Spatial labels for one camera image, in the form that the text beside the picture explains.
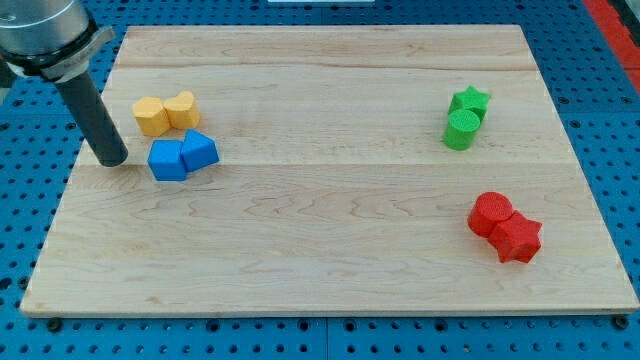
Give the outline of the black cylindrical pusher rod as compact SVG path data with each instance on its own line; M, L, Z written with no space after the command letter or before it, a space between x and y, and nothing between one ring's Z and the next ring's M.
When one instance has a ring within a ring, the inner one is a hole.
M55 86L98 162L105 167L122 164L128 150L90 75L83 72Z

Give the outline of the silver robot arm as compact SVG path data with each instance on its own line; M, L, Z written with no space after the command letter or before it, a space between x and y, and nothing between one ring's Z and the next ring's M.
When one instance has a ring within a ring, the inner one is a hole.
M55 85L74 122L105 167L128 157L100 92L90 60L115 38L78 0L1 0L1 64L20 77Z

